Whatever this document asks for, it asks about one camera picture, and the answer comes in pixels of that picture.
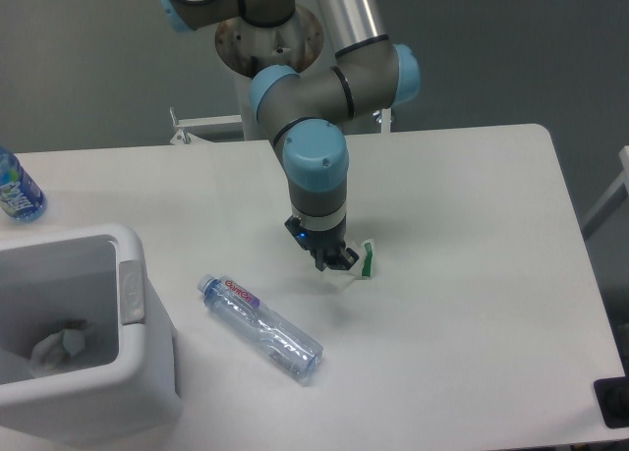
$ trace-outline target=white trash bin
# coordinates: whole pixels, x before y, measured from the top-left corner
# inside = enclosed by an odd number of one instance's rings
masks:
[[[33,347],[64,329],[85,347],[35,371]],[[174,420],[175,334],[133,230],[0,242],[0,425],[78,443]]]

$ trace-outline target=plastic water bottle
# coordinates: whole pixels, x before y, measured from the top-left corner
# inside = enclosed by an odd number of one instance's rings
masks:
[[[46,208],[46,198],[15,154],[0,146],[0,207],[22,222],[37,219]]]
[[[323,347],[232,279],[206,275],[199,283],[205,306],[298,380],[321,361]]]

